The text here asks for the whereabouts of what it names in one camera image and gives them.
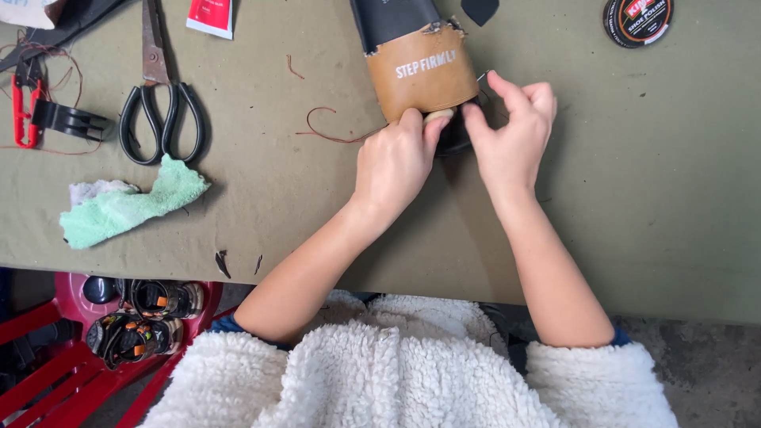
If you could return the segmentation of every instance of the towel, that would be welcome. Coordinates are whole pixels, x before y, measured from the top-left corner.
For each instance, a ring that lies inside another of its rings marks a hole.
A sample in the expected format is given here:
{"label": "towel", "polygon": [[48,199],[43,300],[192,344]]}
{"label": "towel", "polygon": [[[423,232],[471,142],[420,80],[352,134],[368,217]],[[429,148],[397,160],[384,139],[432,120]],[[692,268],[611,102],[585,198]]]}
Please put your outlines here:
{"label": "towel", "polygon": [[91,247],[191,203],[210,186],[201,174],[169,155],[161,158],[158,178],[150,193],[139,193],[137,187],[130,185],[74,184],[70,186],[72,203],[81,199],[74,198],[74,192],[94,191],[85,191],[86,199],[72,206],[71,211],[61,213],[63,238],[74,249]]}

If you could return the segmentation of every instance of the table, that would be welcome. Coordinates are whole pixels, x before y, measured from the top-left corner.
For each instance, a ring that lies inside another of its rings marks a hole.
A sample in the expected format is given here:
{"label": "table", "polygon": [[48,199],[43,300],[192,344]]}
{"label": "table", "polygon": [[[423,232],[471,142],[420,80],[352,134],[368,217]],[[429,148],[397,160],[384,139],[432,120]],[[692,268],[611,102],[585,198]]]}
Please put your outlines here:
{"label": "table", "polygon": [[[158,167],[130,162],[113,130],[91,155],[4,150],[0,265],[224,280],[213,256],[227,249],[232,280],[257,283],[349,198],[359,145],[295,135],[319,106],[337,111],[314,116],[333,135],[384,123],[348,3],[236,2],[232,42],[185,28],[188,1],[162,3],[177,77],[208,111],[211,148],[197,169],[211,189],[188,213],[73,251],[58,225],[68,184],[121,179],[148,190]],[[438,5],[463,22],[477,71],[552,83],[559,114],[537,195],[607,310],[761,322],[758,2],[677,1],[665,37],[633,51],[607,39],[602,1],[502,2],[484,28],[459,2]],[[81,109],[118,119],[141,82],[140,15],[133,2],[76,41]],[[0,30],[15,38],[14,27]],[[47,63],[50,82],[68,68],[66,59]],[[76,87],[73,78],[54,98],[72,105]],[[158,98],[165,109],[161,89]],[[0,111],[10,145],[4,97]],[[142,121],[136,133],[152,138]],[[183,144],[194,137],[188,124]],[[50,131],[45,140],[58,150],[94,147]],[[437,161],[419,198],[338,287],[522,303],[472,154]]]}

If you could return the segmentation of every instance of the rusty scissor blade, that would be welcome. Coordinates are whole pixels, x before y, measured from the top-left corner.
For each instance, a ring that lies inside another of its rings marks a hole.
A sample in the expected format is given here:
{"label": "rusty scissor blade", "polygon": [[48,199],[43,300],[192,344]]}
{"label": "rusty scissor blade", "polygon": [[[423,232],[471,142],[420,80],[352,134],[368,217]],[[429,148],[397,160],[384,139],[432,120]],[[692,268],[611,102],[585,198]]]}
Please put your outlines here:
{"label": "rusty scissor blade", "polygon": [[158,0],[143,0],[143,78],[146,85],[151,85],[152,82],[169,85],[157,2]]}

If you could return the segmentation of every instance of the black-handled scissors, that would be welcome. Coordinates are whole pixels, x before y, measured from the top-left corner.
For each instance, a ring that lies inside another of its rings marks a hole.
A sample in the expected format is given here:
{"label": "black-handled scissors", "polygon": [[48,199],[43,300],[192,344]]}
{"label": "black-handled scissors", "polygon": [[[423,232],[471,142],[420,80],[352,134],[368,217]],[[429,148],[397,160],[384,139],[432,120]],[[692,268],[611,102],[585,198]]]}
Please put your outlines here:
{"label": "black-handled scissors", "polygon": [[[190,86],[184,83],[173,83],[169,78],[167,59],[164,56],[164,40],[161,37],[157,0],[143,0],[142,13],[143,78],[145,84],[141,87],[135,86],[129,93],[122,110],[122,117],[119,120],[119,141],[121,141],[122,149],[127,157],[140,165],[157,164],[164,153],[168,153],[172,159],[191,162],[203,152],[206,141],[206,127],[202,110]],[[151,88],[159,84],[169,87],[169,111],[163,125],[161,118],[156,113],[151,93]],[[196,146],[186,158],[180,158],[170,151],[174,127],[177,124],[180,95],[190,111],[193,112],[193,118],[196,120]],[[130,126],[137,112],[138,101],[141,101],[143,111],[148,117],[148,122],[151,124],[153,135],[156,138],[156,152],[149,159],[140,158],[132,147],[134,137]]]}

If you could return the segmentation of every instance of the glue tube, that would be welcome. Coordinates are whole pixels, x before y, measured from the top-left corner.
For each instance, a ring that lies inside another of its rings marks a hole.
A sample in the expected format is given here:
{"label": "glue tube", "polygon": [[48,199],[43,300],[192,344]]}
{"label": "glue tube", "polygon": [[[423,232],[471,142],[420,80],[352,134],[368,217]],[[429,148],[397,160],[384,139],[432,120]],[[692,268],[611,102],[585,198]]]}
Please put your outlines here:
{"label": "glue tube", "polygon": [[232,0],[193,0],[186,26],[233,40]]}

